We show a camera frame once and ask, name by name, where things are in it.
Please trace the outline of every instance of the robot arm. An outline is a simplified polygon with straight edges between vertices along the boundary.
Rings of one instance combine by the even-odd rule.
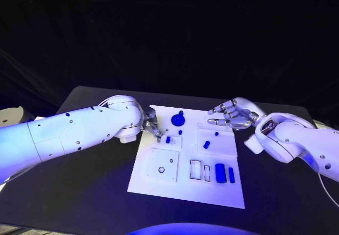
[[[152,125],[154,136],[161,137],[152,124],[155,113],[150,119],[132,97],[113,96],[106,104],[108,108],[92,106],[0,128],[0,183],[40,162],[112,137],[119,138],[121,143],[134,141],[145,124]]]
[[[315,129],[291,114],[266,115],[240,97],[216,106],[207,114],[214,112],[223,112],[225,119],[209,119],[209,124],[233,129],[245,129],[251,125],[255,127],[255,133],[243,142],[255,154],[264,150],[284,163],[300,157],[315,172],[339,181],[339,131]]]

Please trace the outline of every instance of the small blue part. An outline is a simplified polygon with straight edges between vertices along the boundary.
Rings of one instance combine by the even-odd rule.
[[[178,114],[173,115],[170,122],[174,126],[181,126],[184,124],[183,112],[180,110]]]
[[[207,149],[209,141],[204,142],[203,148]]]
[[[235,183],[235,174],[233,174],[233,169],[230,167],[227,168],[227,173],[229,173],[229,182]]]
[[[214,176],[216,182],[223,184],[226,182],[226,173],[225,173],[225,165],[217,163],[214,164]]]

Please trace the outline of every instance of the white board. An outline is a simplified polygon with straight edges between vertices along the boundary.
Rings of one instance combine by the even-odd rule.
[[[157,142],[152,135],[142,132],[126,191],[243,209],[233,132],[227,127],[206,123],[210,118],[223,118],[222,114],[207,115],[206,111],[155,105],[150,107],[157,112],[158,129],[165,136]],[[180,110],[186,121],[176,127],[170,118]],[[207,149],[203,148],[204,141],[209,141]],[[200,180],[190,179],[190,160],[200,161]],[[225,165],[223,184],[216,182],[214,177],[217,163]],[[209,182],[203,180],[204,165],[209,166]],[[233,168],[235,183],[229,182],[229,167]]]

